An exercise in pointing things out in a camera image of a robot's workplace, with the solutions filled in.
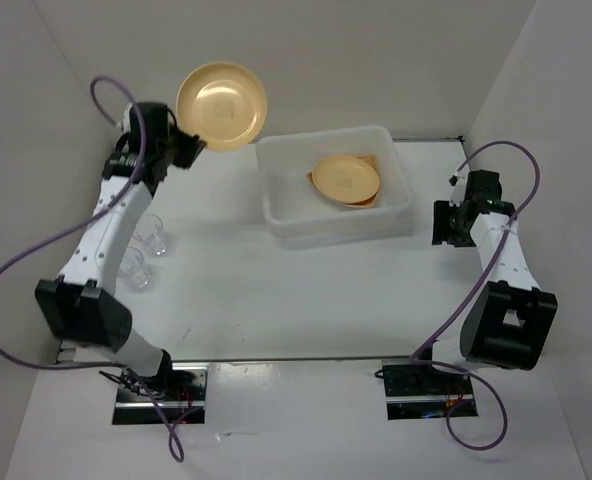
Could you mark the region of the white plastic bin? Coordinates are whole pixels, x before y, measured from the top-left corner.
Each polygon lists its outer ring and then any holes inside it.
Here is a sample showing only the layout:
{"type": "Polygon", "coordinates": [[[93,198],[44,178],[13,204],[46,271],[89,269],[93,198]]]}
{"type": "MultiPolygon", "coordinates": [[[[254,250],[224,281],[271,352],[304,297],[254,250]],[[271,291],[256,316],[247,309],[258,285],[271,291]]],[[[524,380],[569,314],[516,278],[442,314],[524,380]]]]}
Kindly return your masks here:
{"type": "Polygon", "coordinates": [[[270,136],[258,141],[256,157],[264,217],[286,248],[407,235],[412,229],[407,166],[382,126],[270,136]],[[367,157],[376,166],[381,187],[367,208],[326,199],[308,178],[319,161],[343,154],[367,157]]]}

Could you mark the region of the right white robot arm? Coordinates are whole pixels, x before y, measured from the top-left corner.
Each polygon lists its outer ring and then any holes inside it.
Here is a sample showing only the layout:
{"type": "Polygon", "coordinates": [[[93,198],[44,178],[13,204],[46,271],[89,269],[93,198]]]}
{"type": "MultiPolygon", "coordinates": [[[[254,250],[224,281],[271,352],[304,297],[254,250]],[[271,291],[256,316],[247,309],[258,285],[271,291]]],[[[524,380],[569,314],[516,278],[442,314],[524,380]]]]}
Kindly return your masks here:
{"type": "Polygon", "coordinates": [[[451,198],[434,202],[432,243],[475,248],[483,274],[464,303],[412,354],[414,360],[434,357],[414,369],[415,384],[426,393],[448,382],[444,363],[533,369],[558,308],[556,296],[541,289],[527,265],[518,232],[521,209],[502,199],[500,175],[456,173],[449,183],[451,198]]]}

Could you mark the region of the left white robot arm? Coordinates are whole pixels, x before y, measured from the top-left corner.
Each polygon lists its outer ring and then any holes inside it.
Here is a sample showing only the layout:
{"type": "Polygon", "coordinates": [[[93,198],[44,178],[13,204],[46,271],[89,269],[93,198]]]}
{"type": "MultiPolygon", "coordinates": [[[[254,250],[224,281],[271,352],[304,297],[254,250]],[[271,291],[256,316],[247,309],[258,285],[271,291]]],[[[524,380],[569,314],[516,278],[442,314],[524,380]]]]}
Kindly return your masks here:
{"type": "Polygon", "coordinates": [[[159,102],[128,106],[123,133],[105,161],[96,221],[58,276],[41,280],[35,298],[59,340],[98,349],[126,366],[152,399],[169,396],[177,380],[170,354],[135,329],[131,311],[115,297],[119,267],[138,221],[171,166],[187,169],[206,144],[183,133],[159,102]]]}

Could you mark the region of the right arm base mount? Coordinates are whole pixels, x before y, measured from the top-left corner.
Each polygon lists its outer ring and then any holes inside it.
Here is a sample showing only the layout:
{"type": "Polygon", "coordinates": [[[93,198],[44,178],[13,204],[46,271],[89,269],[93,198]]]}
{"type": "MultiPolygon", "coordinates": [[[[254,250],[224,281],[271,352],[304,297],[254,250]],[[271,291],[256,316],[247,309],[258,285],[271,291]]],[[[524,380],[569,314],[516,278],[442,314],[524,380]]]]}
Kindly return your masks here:
{"type": "Polygon", "coordinates": [[[431,366],[385,361],[374,377],[382,382],[387,418],[394,420],[476,417],[477,406],[468,376],[431,366]]]}

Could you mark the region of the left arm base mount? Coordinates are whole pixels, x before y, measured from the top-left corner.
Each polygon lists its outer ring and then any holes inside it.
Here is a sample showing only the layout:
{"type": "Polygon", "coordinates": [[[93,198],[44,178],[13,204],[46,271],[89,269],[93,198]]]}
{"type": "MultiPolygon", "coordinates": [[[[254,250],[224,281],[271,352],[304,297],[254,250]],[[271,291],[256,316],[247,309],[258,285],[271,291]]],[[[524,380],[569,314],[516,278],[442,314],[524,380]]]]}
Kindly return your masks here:
{"type": "MultiPolygon", "coordinates": [[[[154,398],[170,423],[203,424],[209,365],[180,362],[175,363],[173,369],[176,375],[175,383],[165,391],[158,390],[150,384],[149,388],[154,398]]],[[[113,425],[162,423],[142,386],[123,373],[117,375],[100,371],[99,374],[117,385],[113,425]]]]}

